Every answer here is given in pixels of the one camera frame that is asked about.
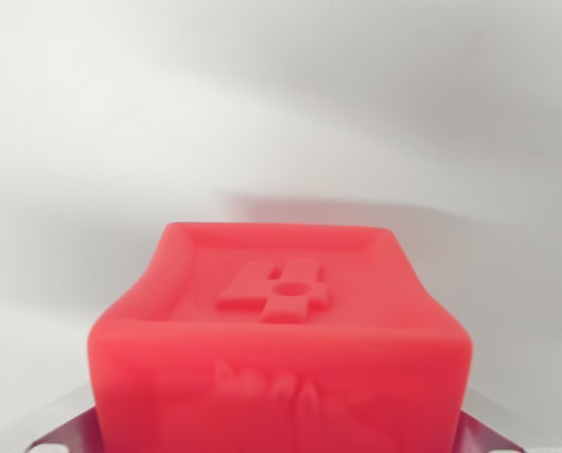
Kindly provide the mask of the gripper left finger with silver black pad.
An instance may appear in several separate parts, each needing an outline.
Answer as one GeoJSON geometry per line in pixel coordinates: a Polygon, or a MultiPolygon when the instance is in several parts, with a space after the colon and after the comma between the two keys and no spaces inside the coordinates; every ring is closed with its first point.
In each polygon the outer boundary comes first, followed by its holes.
{"type": "Polygon", "coordinates": [[[25,452],[101,452],[102,435],[88,384],[29,417],[25,452]]]}

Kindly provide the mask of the gripper right finger with silver black pad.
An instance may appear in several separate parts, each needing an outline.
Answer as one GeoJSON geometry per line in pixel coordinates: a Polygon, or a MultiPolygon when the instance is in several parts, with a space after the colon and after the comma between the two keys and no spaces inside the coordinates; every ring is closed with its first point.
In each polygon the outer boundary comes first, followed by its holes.
{"type": "Polygon", "coordinates": [[[492,398],[468,388],[455,434],[454,451],[562,453],[562,439],[492,398]]]}

